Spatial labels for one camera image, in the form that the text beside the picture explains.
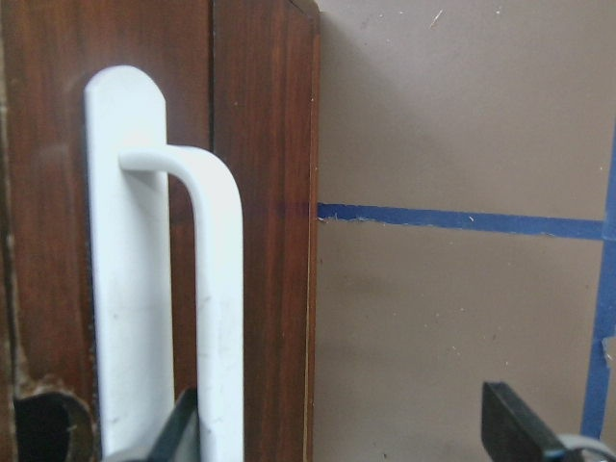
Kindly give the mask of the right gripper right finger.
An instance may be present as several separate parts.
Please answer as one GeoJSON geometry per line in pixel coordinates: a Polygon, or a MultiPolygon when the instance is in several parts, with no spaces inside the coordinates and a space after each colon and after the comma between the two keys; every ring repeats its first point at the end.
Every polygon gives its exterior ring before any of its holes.
{"type": "Polygon", "coordinates": [[[482,385],[480,433],[492,461],[578,460],[504,382],[482,385]]]}

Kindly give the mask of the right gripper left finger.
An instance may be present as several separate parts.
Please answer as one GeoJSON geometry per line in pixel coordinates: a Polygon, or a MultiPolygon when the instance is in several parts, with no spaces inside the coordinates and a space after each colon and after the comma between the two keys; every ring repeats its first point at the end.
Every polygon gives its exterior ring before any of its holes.
{"type": "Polygon", "coordinates": [[[104,461],[183,462],[200,460],[197,391],[182,393],[155,442],[106,456],[104,461]]]}

